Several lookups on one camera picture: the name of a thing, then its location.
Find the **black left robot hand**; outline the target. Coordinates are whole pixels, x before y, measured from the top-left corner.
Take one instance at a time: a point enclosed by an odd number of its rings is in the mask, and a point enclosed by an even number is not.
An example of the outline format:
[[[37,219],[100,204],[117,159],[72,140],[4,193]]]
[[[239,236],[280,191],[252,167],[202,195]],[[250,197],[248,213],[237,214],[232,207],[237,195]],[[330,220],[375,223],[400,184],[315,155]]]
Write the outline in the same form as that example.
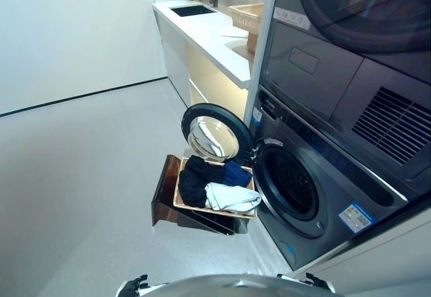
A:
[[[144,274],[123,283],[118,289],[116,297],[136,297],[139,296],[140,290],[146,289],[147,287],[147,274]]]

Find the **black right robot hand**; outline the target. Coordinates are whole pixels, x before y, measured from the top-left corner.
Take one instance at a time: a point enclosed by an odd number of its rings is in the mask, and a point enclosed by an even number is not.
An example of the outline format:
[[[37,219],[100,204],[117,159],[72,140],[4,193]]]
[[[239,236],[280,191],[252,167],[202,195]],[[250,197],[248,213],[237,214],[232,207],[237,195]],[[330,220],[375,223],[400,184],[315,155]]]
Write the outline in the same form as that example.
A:
[[[308,286],[322,288],[324,290],[329,290],[333,294],[336,293],[335,288],[331,282],[325,281],[311,273],[306,273],[306,279],[295,279],[293,277],[288,277],[287,275],[284,275],[282,273],[278,273],[276,277],[284,280],[288,280],[291,282],[296,282],[299,284],[306,284]]]

